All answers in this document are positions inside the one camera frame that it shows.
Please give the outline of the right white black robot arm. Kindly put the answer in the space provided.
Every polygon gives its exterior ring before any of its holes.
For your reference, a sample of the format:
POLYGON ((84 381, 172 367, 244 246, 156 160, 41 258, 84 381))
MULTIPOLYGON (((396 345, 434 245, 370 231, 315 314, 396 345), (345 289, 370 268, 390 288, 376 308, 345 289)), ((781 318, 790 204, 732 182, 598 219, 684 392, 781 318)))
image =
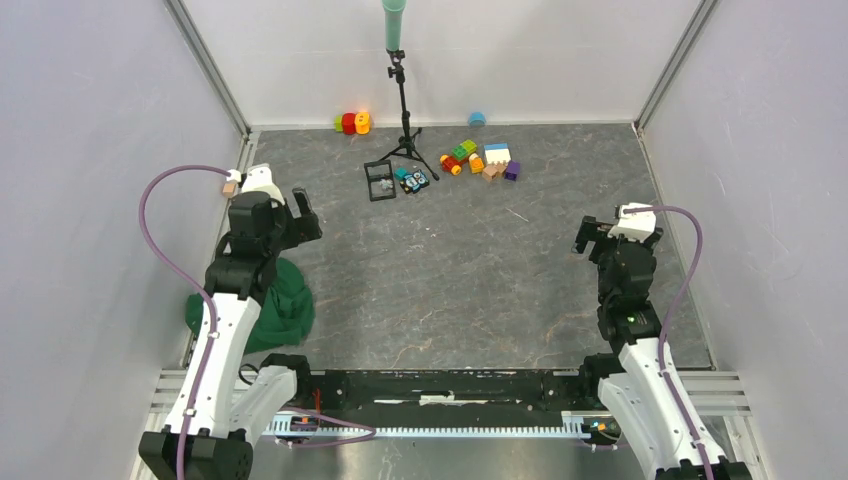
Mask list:
POLYGON ((642 204, 621 206, 612 223, 582 218, 572 249, 597 268, 598 327, 611 351, 585 358, 578 396, 612 414, 647 479, 749 479, 697 414, 650 301, 662 235, 642 204))

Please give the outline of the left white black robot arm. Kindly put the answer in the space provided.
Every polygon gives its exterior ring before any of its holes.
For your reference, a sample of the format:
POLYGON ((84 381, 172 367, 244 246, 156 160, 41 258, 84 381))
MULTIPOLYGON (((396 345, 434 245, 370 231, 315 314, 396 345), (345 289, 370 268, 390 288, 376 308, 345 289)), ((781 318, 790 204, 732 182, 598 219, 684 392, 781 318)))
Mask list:
POLYGON ((234 395, 281 252, 322 235, 306 190, 292 193, 298 216, 282 196, 266 191, 232 199, 229 229, 200 291, 207 304, 183 386, 161 430, 145 432, 139 443, 139 456, 157 479, 248 478, 254 447, 277 411, 313 397, 305 358, 280 354, 270 355, 247 391, 234 395))

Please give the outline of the green cloth garment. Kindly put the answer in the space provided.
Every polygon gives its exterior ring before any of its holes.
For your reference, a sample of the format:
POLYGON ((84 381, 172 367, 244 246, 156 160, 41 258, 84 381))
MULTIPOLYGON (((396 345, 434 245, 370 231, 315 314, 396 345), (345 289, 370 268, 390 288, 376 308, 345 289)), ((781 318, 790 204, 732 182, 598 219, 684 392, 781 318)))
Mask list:
MULTIPOLYGON (((249 285, 247 273, 241 269, 225 270, 212 267, 207 271, 206 287, 213 293, 242 293, 249 285)), ((271 350, 281 346, 297 346, 309 334, 315 320, 312 291, 298 267, 289 260, 276 260, 276 276, 267 286, 260 315, 246 342, 244 355, 271 350)), ((191 294, 185 303, 184 322, 195 335, 200 330, 207 306, 199 293, 191 294)))

